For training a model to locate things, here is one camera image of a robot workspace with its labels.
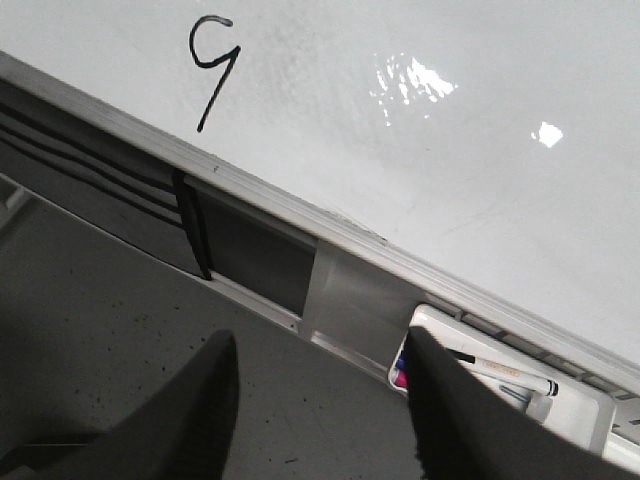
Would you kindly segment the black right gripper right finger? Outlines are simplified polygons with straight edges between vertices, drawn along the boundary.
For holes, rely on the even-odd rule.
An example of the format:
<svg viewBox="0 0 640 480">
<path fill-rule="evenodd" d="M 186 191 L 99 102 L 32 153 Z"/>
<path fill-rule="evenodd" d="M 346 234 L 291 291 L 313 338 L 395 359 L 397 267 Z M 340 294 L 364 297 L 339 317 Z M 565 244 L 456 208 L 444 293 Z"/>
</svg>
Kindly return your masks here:
<svg viewBox="0 0 640 480">
<path fill-rule="evenodd" d="M 424 329 L 405 341 L 408 406 L 427 479 L 631 479 L 501 400 Z"/>
</svg>

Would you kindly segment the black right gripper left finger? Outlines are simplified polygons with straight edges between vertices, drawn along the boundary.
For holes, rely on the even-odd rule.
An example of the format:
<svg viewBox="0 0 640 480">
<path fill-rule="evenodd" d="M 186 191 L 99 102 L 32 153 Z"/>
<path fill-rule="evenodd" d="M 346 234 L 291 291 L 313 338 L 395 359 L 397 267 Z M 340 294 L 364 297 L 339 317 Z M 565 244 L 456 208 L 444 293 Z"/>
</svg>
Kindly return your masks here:
<svg viewBox="0 0 640 480">
<path fill-rule="evenodd" d="M 239 410 L 234 335 L 214 333 L 148 402 L 46 479 L 220 479 Z"/>
</svg>

